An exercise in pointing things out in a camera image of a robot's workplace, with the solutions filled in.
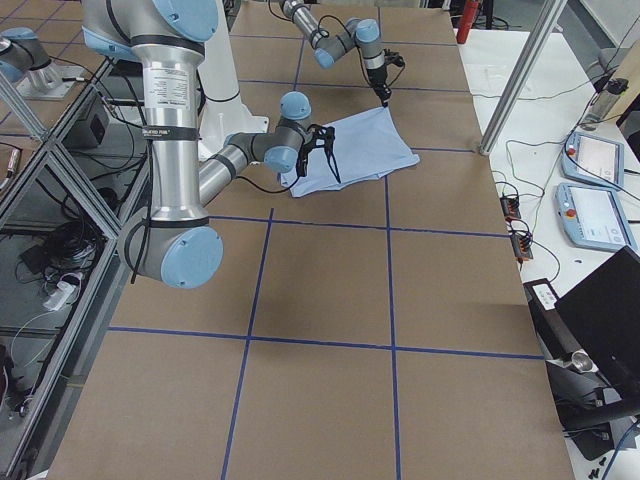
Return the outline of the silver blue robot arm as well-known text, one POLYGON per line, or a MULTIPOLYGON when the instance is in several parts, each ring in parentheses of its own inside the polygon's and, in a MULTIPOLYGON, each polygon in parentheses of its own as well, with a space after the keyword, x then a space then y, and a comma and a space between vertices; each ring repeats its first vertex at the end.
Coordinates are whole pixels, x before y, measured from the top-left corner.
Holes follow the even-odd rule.
POLYGON ((388 106, 392 96, 388 67, 399 68, 401 74, 406 64, 399 52, 383 47, 377 20, 351 18, 344 23, 330 14, 318 19, 304 1, 279 1, 278 4, 283 18, 300 30, 322 68, 331 68, 356 50, 366 84, 374 91, 381 106, 388 106))
POLYGON ((149 162, 151 198, 129 219, 118 240, 133 277, 193 289, 207 283, 224 254, 205 208, 247 166, 262 162, 285 173, 302 171, 311 151, 333 160, 335 130, 311 120, 300 92, 280 101, 271 133, 234 133, 205 161, 199 153, 197 69, 206 44, 227 28, 217 1, 85 1, 86 45, 111 58, 142 66, 142 136, 149 162))

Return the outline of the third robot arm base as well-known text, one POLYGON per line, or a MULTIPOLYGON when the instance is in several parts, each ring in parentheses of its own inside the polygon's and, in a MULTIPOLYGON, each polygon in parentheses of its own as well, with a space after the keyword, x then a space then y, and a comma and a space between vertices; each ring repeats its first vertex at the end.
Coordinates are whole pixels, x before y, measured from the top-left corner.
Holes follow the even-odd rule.
POLYGON ((63 99, 84 72, 81 66, 57 64, 30 28, 1 32, 1 73, 26 99, 63 99))

